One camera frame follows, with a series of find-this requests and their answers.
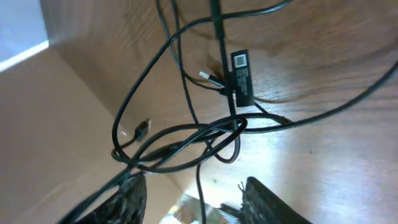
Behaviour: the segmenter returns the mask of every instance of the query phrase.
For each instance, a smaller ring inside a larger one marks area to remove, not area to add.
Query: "tangled cable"
[[[166,43],[160,48],[160,50],[156,53],[155,57],[150,61],[148,66],[144,69],[143,73],[139,76],[135,84],[133,84],[132,88],[130,89],[129,93],[127,94],[127,97],[123,101],[116,117],[113,123],[113,128],[112,128],[112,140],[114,144],[114,149],[112,150],[112,157],[116,159],[119,162],[123,162],[127,164],[127,167],[122,170],[117,176],[113,177],[106,185],[104,185],[102,188],[100,188],[97,192],[93,193],[90,195],[88,198],[86,198],[84,201],[82,201],[78,206],[76,206],[70,213],[68,213],[62,220],[60,220],[59,223],[72,223],[74,222],[87,208],[90,206],[103,192],[111,189],[114,186],[119,185],[123,180],[126,178],[130,178],[132,176],[137,175],[138,173],[131,174],[131,171],[134,168],[138,168],[141,171],[141,173],[169,173],[169,172],[178,172],[180,170],[184,169],[189,169],[192,167],[197,166],[197,172],[196,172],[196,178],[197,178],[197,186],[198,186],[198,191],[199,191],[199,196],[200,196],[200,204],[201,204],[201,219],[202,223],[206,223],[206,214],[205,214],[205,203],[203,199],[203,192],[201,190],[201,184],[200,184],[200,164],[202,162],[205,162],[207,159],[215,156],[219,161],[225,162],[225,163],[231,163],[236,160],[236,158],[239,156],[239,151],[240,151],[240,134],[256,134],[256,133],[269,133],[269,132],[274,132],[274,131],[281,131],[285,129],[290,129],[290,128],[296,128],[299,126],[303,126],[306,124],[310,124],[312,122],[319,121],[321,119],[325,119],[327,117],[333,116],[337,113],[340,113],[355,104],[359,103],[361,100],[365,99],[367,96],[369,96],[371,93],[375,92],[378,88],[380,88],[383,84],[385,84],[393,75],[395,74],[397,68],[398,68],[398,62],[395,62],[395,64],[390,68],[386,74],[384,74],[378,81],[376,81],[373,85],[371,85],[367,90],[363,91],[361,94],[359,94],[357,97],[353,98],[352,100],[349,100],[349,102],[332,109],[330,111],[324,112],[322,114],[306,118],[300,121],[295,121],[292,122],[291,120],[279,116],[276,114],[268,113],[265,109],[261,108],[260,105],[257,103],[255,106],[261,111],[261,113],[244,113],[244,114],[236,114],[234,105],[233,105],[233,99],[232,99],[232,92],[233,90],[228,88],[229,82],[227,80],[227,87],[226,88],[212,88],[206,85],[202,85],[200,83],[197,83],[192,77],[190,77],[185,70],[183,69],[183,62],[182,62],[182,51],[181,51],[181,39],[180,36],[183,32],[191,29],[192,27],[198,26],[200,24],[206,23],[206,22],[211,22],[213,21],[214,24],[218,23],[218,28],[222,27],[222,21],[225,19],[233,19],[233,18],[239,18],[239,17],[249,17],[249,16],[259,16],[259,15],[264,15],[264,14],[269,14],[272,12],[276,12],[279,9],[282,9],[283,7],[287,6],[290,4],[293,0],[285,0],[282,1],[274,6],[267,7],[264,9],[256,9],[256,10],[250,10],[250,11],[243,11],[243,12],[232,12],[228,14],[221,14],[219,13],[219,16],[216,17],[215,14],[217,13],[217,7],[215,7],[215,11],[213,11],[212,8],[212,17],[205,17],[201,19],[197,19],[193,22],[190,22],[189,24],[183,26],[180,28],[179,24],[179,14],[178,14],[178,7],[177,3],[175,0],[172,0],[172,5],[173,5],[173,10],[174,10],[174,16],[175,16],[175,25],[177,28],[177,32],[173,35],[170,36],[169,30],[167,27],[167,23],[164,19],[162,10],[160,8],[160,2],[159,0],[156,0],[156,6],[157,10],[159,13],[160,20],[162,22],[162,25],[165,30],[166,34]],[[226,64],[226,56],[225,56],[225,49],[224,49],[224,43],[223,43],[223,30],[217,29],[216,27],[216,34],[217,37],[219,38],[220,42],[220,50],[221,50],[221,58],[223,61],[223,68],[224,68],[224,75],[227,75],[226,69],[228,69],[228,64]],[[171,43],[173,41],[177,40],[177,55],[174,52],[174,49],[171,47]],[[167,128],[165,130],[162,130],[158,132],[157,134],[153,135],[150,137],[147,141],[145,141],[144,144],[141,145],[141,147],[137,150],[137,152],[132,156],[129,157],[124,151],[123,148],[131,145],[132,143],[135,142],[135,140],[139,137],[138,135],[135,135],[132,140],[129,142],[120,145],[119,140],[118,140],[118,127],[119,123],[121,120],[121,117],[124,113],[124,110],[126,109],[131,97],[133,94],[136,92],[138,89],[139,85],[142,83],[142,81],[145,79],[145,77],[148,75],[150,72],[151,68],[155,65],[155,63],[158,61],[160,56],[168,49],[170,48],[170,52],[175,60],[175,63],[177,67],[180,70],[181,73],[181,78],[182,78],[182,83],[183,83],[183,88],[185,91],[185,96],[187,98],[187,103],[188,107],[190,109],[190,112],[192,114],[192,118],[195,121],[193,124],[182,124],[178,126],[174,126],[171,128]],[[188,79],[191,81],[194,85],[199,86],[201,88],[205,88],[207,90],[213,90],[217,91],[223,95],[226,95],[229,101],[229,109],[231,112],[231,116],[227,116],[225,118],[221,118],[217,121],[214,121],[210,124],[201,124],[199,123],[196,114],[193,110],[192,102],[189,96],[189,92],[187,89],[187,84],[185,79]],[[279,125],[277,126],[271,126],[271,127],[263,127],[263,128],[247,128],[248,125],[248,119],[271,119]],[[156,142],[156,140],[160,139],[161,137],[164,137],[170,133],[174,133],[176,131],[183,131],[183,130],[190,130],[190,129],[196,129],[196,132],[194,132],[191,136],[189,136],[186,140],[180,141],[180,142],[174,142],[171,144],[168,144],[166,146],[160,147],[146,155],[143,156],[144,152],[149,148],[151,144]],[[229,133],[229,136],[219,142],[217,145],[212,146],[212,144],[222,135]],[[235,142],[235,148],[233,155],[229,159],[222,158],[218,153],[224,149],[228,144]],[[206,143],[206,149],[203,151],[203,154],[196,159],[193,159],[192,161],[186,162],[184,164],[180,164],[174,167],[162,167],[165,163],[167,163],[171,158],[176,156],[179,152],[184,150],[187,146],[191,144],[197,144],[197,143]],[[146,164],[155,162],[151,166],[146,166]]]

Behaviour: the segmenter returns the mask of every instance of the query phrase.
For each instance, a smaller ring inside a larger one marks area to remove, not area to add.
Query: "table surface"
[[[270,6],[275,1],[222,1],[223,12]],[[172,7],[162,1],[175,32]],[[180,1],[183,24],[209,16],[207,1]],[[115,115],[131,85],[165,42],[154,1],[42,0],[50,44]],[[255,95],[266,110],[297,121],[361,93],[398,58],[398,1],[294,1],[266,16],[225,21],[228,52],[248,49]],[[182,35],[191,76],[219,72],[220,52],[211,24]],[[228,115],[226,98],[188,84],[201,123]],[[318,123],[277,133],[242,135],[238,160],[202,165],[205,200],[239,208],[238,184],[249,176],[314,223],[394,223],[398,218],[398,79],[366,101]],[[256,111],[249,107],[239,113]],[[180,74],[166,52],[142,83],[122,119],[132,131],[151,118],[150,134],[192,123]],[[270,125],[250,121],[250,126]],[[192,132],[164,137],[156,146]],[[179,164],[201,154],[184,150]],[[221,155],[232,153],[227,147]],[[197,196],[195,170],[170,174]]]

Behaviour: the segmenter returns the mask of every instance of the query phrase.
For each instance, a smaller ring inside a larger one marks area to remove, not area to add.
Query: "white qr code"
[[[240,68],[248,65],[248,61],[246,60],[246,54],[237,55],[234,57],[235,68]]]

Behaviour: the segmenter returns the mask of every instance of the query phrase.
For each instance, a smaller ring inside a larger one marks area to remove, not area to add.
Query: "black tag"
[[[232,74],[236,93],[236,106],[254,105],[253,85],[251,83],[248,50],[231,53]]]

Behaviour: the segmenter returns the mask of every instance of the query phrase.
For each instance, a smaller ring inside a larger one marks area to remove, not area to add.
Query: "beige wall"
[[[0,103],[1,223],[54,223],[122,169],[113,117],[55,51],[0,73]],[[181,191],[166,176],[147,182],[145,223],[158,223]]]

